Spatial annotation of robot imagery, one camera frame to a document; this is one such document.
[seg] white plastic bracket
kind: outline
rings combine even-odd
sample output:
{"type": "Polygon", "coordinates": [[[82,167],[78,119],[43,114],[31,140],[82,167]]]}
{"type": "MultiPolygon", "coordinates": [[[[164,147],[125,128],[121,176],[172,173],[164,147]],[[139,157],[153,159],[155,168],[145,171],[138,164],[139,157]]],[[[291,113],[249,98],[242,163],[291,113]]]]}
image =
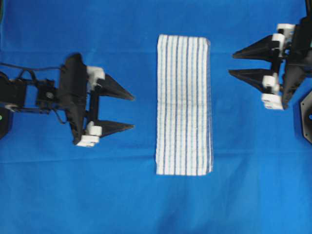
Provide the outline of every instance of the white plastic bracket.
{"type": "Polygon", "coordinates": [[[295,24],[289,24],[289,23],[279,23],[277,25],[277,30],[283,29],[284,30],[284,36],[286,41],[289,41],[293,38],[293,32],[295,29],[295,24]]]}
{"type": "Polygon", "coordinates": [[[90,90],[94,90],[94,87],[98,85],[98,79],[105,79],[105,72],[101,67],[87,66],[87,73],[89,75],[90,90]]]}
{"type": "Polygon", "coordinates": [[[95,126],[93,121],[90,121],[86,127],[86,135],[81,136],[80,142],[77,146],[93,147],[99,142],[99,138],[102,136],[102,127],[95,126]]]}
{"type": "Polygon", "coordinates": [[[271,87],[272,92],[277,95],[279,92],[279,81],[277,73],[274,73],[273,76],[264,76],[262,80],[262,85],[265,88],[271,87]]]}
{"type": "Polygon", "coordinates": [[[274,110],[283,110],[282,97],[275,94],[262,94],[261,100],[265,108],[274,110]]]}
{"type": "Polygon", "coordinates": [[[272,41],[279,41],[279,47],[276,47],[276,49],[279,49],[279,56],[282,57],[285,44],[285,36],[281,33],[274,33],[272,36],[272,41]]]}

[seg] white towel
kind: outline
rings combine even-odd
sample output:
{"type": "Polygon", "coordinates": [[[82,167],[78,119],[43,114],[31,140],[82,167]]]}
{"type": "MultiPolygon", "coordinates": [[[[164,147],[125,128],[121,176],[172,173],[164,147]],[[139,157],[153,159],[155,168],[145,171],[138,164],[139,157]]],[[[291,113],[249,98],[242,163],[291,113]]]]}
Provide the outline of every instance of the white towel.
{"type": "Polygon", "coordinates": [[[160,35],[157,54],[156,173],[205,175],[213,169],[210,42],[160,35]]]}

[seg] blue stripe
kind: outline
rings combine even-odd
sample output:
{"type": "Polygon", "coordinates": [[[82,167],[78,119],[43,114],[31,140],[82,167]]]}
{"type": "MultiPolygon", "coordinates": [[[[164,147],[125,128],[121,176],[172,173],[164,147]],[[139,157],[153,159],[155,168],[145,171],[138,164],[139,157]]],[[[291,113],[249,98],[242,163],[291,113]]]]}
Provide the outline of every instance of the blue stripe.
{"type": "Polygon", "coordinates": [[[166,128],[167,128],[167,56],[168,56],[168,40],[169,37],[166,39],[166,58],[165,58],[165,122],[164,122],[164,159],[163,159],[163,170],[165,174],[165,167],[166,167],[166,128]]]}
{"type": "Polygon", "coordinates": [[[194,110],[194,105],[193,105],[193,100],[194,100],[194,86],[193,86],[193,75],[194,75],[194,68],[193,68],[193,63],[194,63],[194,47],[195,47],[195,39],[192,39],[193,41],[193,46],[192,46],[192,53],[191,53],[191,154],[190,154],[190,161],[191,161],[191,173],[193,169],[193,131],[194,131],[194,117],[193,117],[193,110],[194,110]]]}
{"type": "Polygon", "coordinates": [[[175,49],[175,165],[174,165],[174,175],[176,174],[176,132],[177,132],[177,59],[178,59],[178,48],[179,48],[179,39],[180,37],[177,37],[176,41],[176,49],[175,49]]]}
{"type": "Polygon", "coordinates": [[[201,59],[201,87],[202,87],[202,91],[201,91],[201,100],[202,100],[202,112],[201,112],[201,129],[202,129],[202,137],[201,137],[201,150],[202,150],[202,163],[201,163],[201,168],[202,170],[204,170],[204,161],[205,161],[205,150],[204,150],[204,146],[205,144],[205,139],[204,139],[204,132],[205,132],[205,128],[204,128],[204,110],[205,110],[205,101],[204,101],[204,92],[205,92],[205,88],[204,88],[204,56],[205,56],[205,43],[203,42],[203,51],[202,51],[202,59],[201,59]]]}
{"type": "Polygon", "coordinates": [[[198,56],[199,56],[199,38],[197,38],[197,51],[196,51],[196,175],[198,175],[198,56]]]}
{"type": "Polygon", "coordinates": [[[188,57],[189,57],[189,39],[190,38],[187,38],[187,42],[186,42],[186,79],[185,79],[185,87],[186,87],[186,93],[185,93],[185,100],[186,100],[186,115],[185,115],[185,118],[186,118],[186,126],[185,126],[185,174],[187,174],[187,128],[188,128],[188,109],[189,109],[189,104],[188,104],[188,57]]]}
{"type": "MultiPolygon", "coordinates": [[[[180,83],[180,87],[181,87],[181,102],[183,103],[183,54],[184,54],[184,41],[185,41],[185,37],[182,37],[182,47],[181,47],[181,83],[180,83]]],[[[182,144],[182,135],[183,135],[183,127],[182,127],[182,123],[183,123],[183,105],[181,105],[181,132],[180,132],[180,136],[181,136],[181,141],[180,141],[180,165],[179,165],[179,172],[181,174],[182,168],[182,148],[183,148],[183,144],[182,144]]]]}
{"type": "Polygon", "coordinates": [[[213,146],[212,146],[212,134],[213,134],[213,130],[212,130],[212,108],[211,108],[211,87],[210,87],[210,46],[209,46],[209,42],[206,39],[207,42],[207,112],[208,112],[208,116],[207,116],[207,167],[208,167],[208,172],[210,171],[210,164],[209,164],[209,159],[211,158],[211,170],[213,168],[213,164],[214,164],[214,154],[213,154],[213,146]]]}
{"type": "Polygon", "coordinates": [[[162,111],[161,111],[161,105],[162,105],[162,92],[161,92],[161,90],[163,90],[163,87],[162,87],[162,77],[161,77],[161,75],[162,75],[162,69],[163,69],[163,60],[162,60],[162,55],[163,55],[163,39],[164,39],[164,36],[163,35],[160,35],[160,42],[159,42],[159,49],[160,49],[160,58],[161,58],[161,61],[160,61],[160,76],[158,77],[158,80],[159,80],[159,86],[160,86],[160,93],[158,94],[159,95],[159,99],[160,99],[160,103],[158,104],[159,105],[159,127],[158,127],[158,130],[159,130],[159,132],[158,132],[158,151],[157,151],[157,159],[156,159],[156,161],[157,161],[157,163],[159,163],[158,162],[158,160],[159,160],[159,158],[160,158],[160,152],[159,152],[159,150],[161,149],[161,139],[162,139],[162,137],[161,137],[161,114],[162,114],[162,111]]]}
{"type": "MultiPolygon", "coordinates": [[[[172,136],[172,119],[173,119],[173,110],[172,110],[172,92],[173,92],[173,74],[172,74],[172,70],[173,70],[173,51],[174,51],[174,36],[171,36],[171,45],[170,45],[170,50],[171,50],[171,54],[170,54],[170,101],[169,101],[169,109],[170,109],[170,117],[169,117],[169,125],[170,125],[170,131],[169,131],[169,154],[171,154],[171,136],[172,136]]],[[[169,173],[170,173],[170,168],[171,168],[171,161],[172,161],[172,156],[169,156],[169,160],[168,160],[168,168],[169,168],[169,173]]]]}

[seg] black metal plate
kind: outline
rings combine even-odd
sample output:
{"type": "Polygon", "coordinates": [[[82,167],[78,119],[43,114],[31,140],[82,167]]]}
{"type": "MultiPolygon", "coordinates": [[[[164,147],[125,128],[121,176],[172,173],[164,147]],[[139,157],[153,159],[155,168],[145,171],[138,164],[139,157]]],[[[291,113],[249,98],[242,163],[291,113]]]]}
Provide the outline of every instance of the black metal plate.
{"type": "Polygon", "coordinates": [[[312,91],[301,101],[300,109],[303,136],[312,143],[312,91]]]}

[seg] table surface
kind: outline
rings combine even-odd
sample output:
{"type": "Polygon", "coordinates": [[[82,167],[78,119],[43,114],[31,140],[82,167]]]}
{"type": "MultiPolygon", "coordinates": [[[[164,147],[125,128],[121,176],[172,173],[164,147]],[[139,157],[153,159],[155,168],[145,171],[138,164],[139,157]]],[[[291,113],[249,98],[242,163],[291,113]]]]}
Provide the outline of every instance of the table surface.
{"type": "MultiPolygon", "coordinates": [[[[303,0],[5,0],[0,61],[55,66],[80,52],[136,97],[102,97],[100,118],[136,126],[85,149],[72,145],[69,126],[53,113],[16,114],[0,141],[0,233],[311,233],[312,145],[298,109],[311,80],[288,110],[270,111],[256,89],[227,72],[269,68],[231,54],[303,16],[303,0]],[[159,34],[211,41],[214,171],[207,176],[156,175],[159,34]]],[[[11,78],[19,72],[1,70],[11,78]]],[[[28,94],[31,104],[35,89],[28,94]]]]}

